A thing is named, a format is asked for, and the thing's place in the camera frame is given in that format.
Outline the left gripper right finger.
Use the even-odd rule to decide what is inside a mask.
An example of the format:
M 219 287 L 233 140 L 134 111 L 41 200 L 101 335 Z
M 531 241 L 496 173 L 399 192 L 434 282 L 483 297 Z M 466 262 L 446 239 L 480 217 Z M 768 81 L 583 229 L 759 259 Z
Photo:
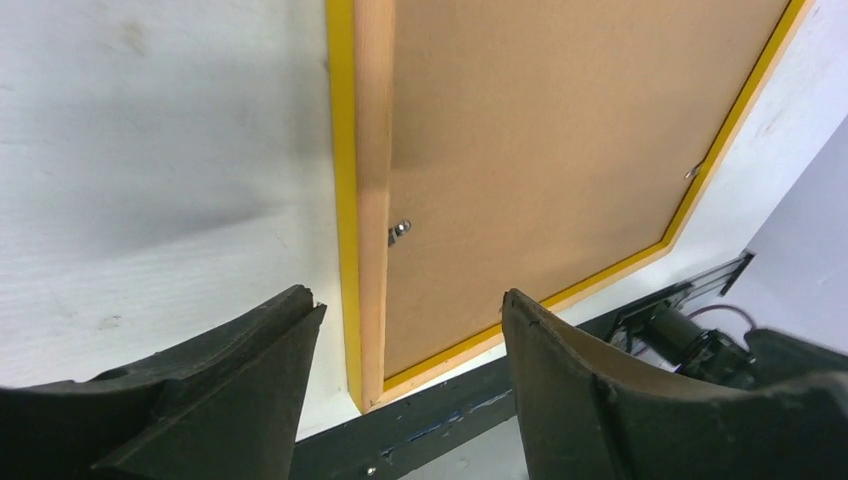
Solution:
M 843 479 L 847 358 L 768 329 L 751 360 L 673 373 L 571 326 L 519 290 L 503 299 L 533 479 Z

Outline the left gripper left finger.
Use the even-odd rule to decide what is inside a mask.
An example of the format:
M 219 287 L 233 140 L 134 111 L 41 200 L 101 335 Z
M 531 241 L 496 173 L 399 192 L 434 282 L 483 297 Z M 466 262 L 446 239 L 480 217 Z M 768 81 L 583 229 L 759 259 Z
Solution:
M 5 479 L 285 479 L 324 304 L 301 285 L 85 381 L 1 392 Z

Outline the brown backing board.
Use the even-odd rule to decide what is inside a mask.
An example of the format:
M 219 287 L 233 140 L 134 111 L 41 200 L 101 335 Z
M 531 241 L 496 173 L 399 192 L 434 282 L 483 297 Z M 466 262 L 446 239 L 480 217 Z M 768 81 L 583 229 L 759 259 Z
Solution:
M 385 372 L 666 233 L 782 1 L 400 1 Z

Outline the yellow picture frame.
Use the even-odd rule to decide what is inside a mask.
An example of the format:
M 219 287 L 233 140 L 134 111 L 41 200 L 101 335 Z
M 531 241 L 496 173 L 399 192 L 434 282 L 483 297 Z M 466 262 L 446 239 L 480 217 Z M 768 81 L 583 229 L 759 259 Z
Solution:
M 377 410 L 503 340 L 499 320 L 484 331 L 404 371 L 385 372 L 388 252 L 410 232 L 389 219 L 396 5 L 400 1 L 331 1 L 327 5 L 335 188 L 348 389 L 363 413 Z M 707 155 L 687 174 L 690 186 L 662 237 L 616 264 L 546 298 L 561 311 L 668 254 L 727 155 L 809 10 L 786 7 Z

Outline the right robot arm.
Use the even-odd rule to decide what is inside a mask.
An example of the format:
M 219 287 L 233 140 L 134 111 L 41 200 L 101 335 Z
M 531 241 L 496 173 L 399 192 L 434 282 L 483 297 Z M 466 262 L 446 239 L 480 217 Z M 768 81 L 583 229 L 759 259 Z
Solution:
M 674 372 L 725 387 L 753 390 L 808 374 L 847 371 L 847 356 L 779 331 L 760 328 L 744 310 L 726 305 L 748 323 L 741 345 L 694 318 L 711 305 L 686 315 L 667 301 L 619 313 L 603 340 L 634 356 L 640 343 L 675 367 Z

